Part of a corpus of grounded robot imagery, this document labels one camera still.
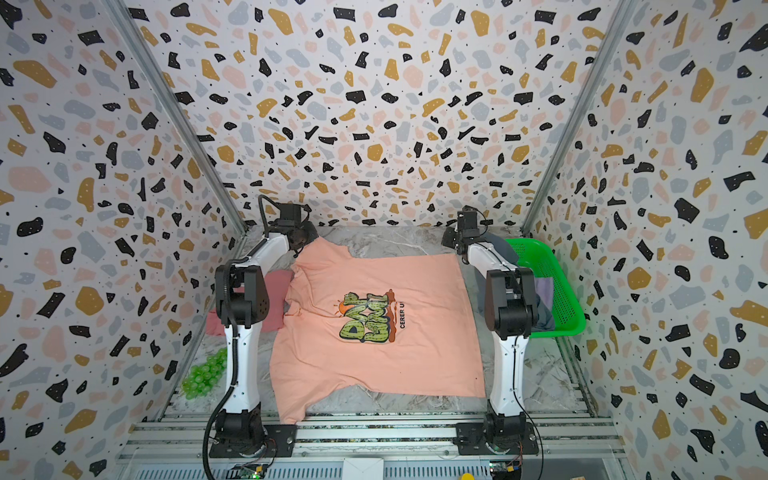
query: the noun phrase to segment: peach t-shirt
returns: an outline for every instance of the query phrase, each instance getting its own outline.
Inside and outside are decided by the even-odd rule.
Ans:
[[[293,265],[270,375],[280,421],[331,392],[485,396],[475,320],[455,254],[354,258],[318,238]]]

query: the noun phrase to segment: terrazzo patterned wall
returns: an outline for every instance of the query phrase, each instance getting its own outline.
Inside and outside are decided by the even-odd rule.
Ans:
[[[641,2],[535,229],[638,478],[768,478],[766,22]]]
[[[0,477],[105,478],[233,230],[101,4],[0,15]]]
[[[244,218],[520,223],[615,0],[128,2]]]

